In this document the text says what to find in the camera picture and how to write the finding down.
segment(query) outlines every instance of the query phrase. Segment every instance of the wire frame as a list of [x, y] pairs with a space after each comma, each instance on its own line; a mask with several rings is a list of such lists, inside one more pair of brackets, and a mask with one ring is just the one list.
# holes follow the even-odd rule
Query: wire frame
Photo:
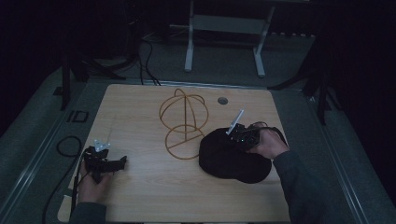
[[[205, 108], [205, 121], [198, 126], [197, 124], [197, 115], [194, 111], [193, 105], [191, 100], [194, 100], [198, 103], [200, 103], [201, 105], [204, 106]], [[178, 124], [176, 126], [172, 126], [170, 124], [167, 124], [165, 122], [165, 120], [163, 120], [163, 116], [165, 114], [166, 111], [168, 111], [168, 109], [170, 107], [172, 107], [172, 105], [175, 105], [177, 102], [182, 101], [184, 104], [184, 118], [183, 118], [183, 123], [182, 124]], [[188, 107], [190, 108], [191, 114], [192, 114], [192, 121], [193, 123], [190, 124], [188, 121]], [[209, 111], [207, 109], [207, 106], [205, 105], [205, 99], [197, 94], [186, 94], [186, 92], [184, 92], [181, 89], [176, 89], [175, 93], [172, 97], [168, 98], [167, 100], [165, 100], [160, 107], [160, 111], [159, 111], [159, 116], [160, 116], [160, 120], [163, 123], [163, 125], [169, 129], [169, 132], [167, 133], [166, 137], [165, 137], [165, 147], [166, 150], [168, 150], [169, 154], [171, 154], [173, 157], [179, 159], [179, 160], [191, 160], [194, 158], [197, 158], [199, 156], [199, 154], [191, 156], [191, 157], [180, 157], [178, 155], [176, 155], [171, 149], [177, 146], [180, 146], [182, 144], [185, 144], [195, 138], [198, 138], [200, 136], [204, 137], [204, 133], [201, 131], [201, 129], [207, 124], [208, 118], [209, 118]], [[178, 142], [176, 144], [171, 145], [169, 143], [169, 135], [171, 133], [180, 133], [184, 135], [184, 138], [181, 142]], [[188, 133], [197, 133], [197, 135], [193, 136], [193, 137], [188, 137]]]

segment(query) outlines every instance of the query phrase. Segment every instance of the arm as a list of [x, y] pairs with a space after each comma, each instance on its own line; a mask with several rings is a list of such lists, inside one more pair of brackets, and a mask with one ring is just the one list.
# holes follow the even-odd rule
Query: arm
[[323, 184], [306, 170], [297, 154], [290, 151], [276, 133], [261, 130], [260, 143], [249, 153], [274, 160], [291, 223], [344, 223]]
[[81, 164], [80, 174], [83, 177], [78, 185], [78, 204], [69, 224], [105, 224], [106, 207], [99, 202], [110, 185], [113, 174], [105, 174], [101, 182], [96, 184], [93, 178], [87, 175], [84, 162]]

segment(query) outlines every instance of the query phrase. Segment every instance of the white table leg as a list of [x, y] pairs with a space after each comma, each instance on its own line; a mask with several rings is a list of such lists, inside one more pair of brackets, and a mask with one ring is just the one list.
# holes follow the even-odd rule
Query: white table leg
[[253, 48], [253, 56], [254, 56], [254, 61], [256, 62], [256, 68], [257, 68], [257, 75], [259, 77], [264, 77], [265, 72], [264, 72], [264, 66], [262, 64], [262, 46], [264, 45], [264, 40], [265, 37], [267, 37], [268, 34], [268, 28], [270, 27], [271, 19], [274, 15], [275, 7], [271, 7], [270, 11], [267, 16], [267, 20], [264, 23], [264, 26], [262, 27], [262, 33], [261, 33], [261, 38], [260, 38], [260, 43], [257, 47]]
[[190, 24], [189, 24], [189, 45], [187, 46], [186, 63], [184, 64], [184, 71], [190, 72], [192, 70], [192, 55], [194, 53], [193, 43], [193, 19], [194, 19], [194, 1], [190, 0]]

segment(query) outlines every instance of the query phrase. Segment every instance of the metal stand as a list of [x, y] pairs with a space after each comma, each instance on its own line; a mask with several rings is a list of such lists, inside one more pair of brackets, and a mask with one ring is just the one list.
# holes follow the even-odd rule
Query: metal stand
[[217, 17], [194, 14], [194, 0], [190, 3], [190, 24], [189, 24], [189, 45], [187, 46], [186, 63], [184, 70], [190, 72], [192, 70], [192, 55], [194, 51], [193, 31], [207, 30], [241, 34], [260, 35], [260, 42], [257, 47], [253, 48], [253, 55], [256, 62], [257, 74], [264, 77], [264, 66], [262, 64], [262, 46], [265, 37], [268, 34], [271, 19], [274, 15], [275, 7], [271, 7], [266, 20]]
[[307, 81], [303, 87], [305, 96], [313, 96], [319, 89], [318, 118], [321, 124], [326, 125], [324, 112], [326, 107], [326, 95], [331, 81], [331, 57], [323, 50], [322, 43], [317, 40], [306, 55], [297, 75], [275, 86], [267, 87], [267, 90], [279, 91], [287, 88], [304, 78]]

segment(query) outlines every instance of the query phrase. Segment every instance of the round hole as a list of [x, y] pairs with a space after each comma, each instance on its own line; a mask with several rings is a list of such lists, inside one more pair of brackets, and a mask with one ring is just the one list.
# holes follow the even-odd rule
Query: round hole
[[225, 98], [225, 97], [219, 97], [218, 102], [221, 105], [227, 105], [228, 104], [228, 99]]

